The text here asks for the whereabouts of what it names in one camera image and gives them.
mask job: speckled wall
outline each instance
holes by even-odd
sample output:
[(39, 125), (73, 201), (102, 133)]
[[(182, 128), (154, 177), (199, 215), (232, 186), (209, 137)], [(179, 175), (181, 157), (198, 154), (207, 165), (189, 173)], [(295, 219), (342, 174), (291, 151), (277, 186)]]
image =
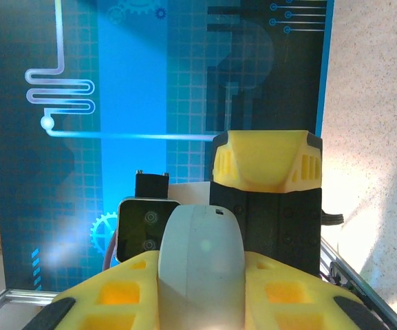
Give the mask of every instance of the speckled wall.
[(323, 139), (323, 235), (397, 312), (397, 1), (335, 1)]

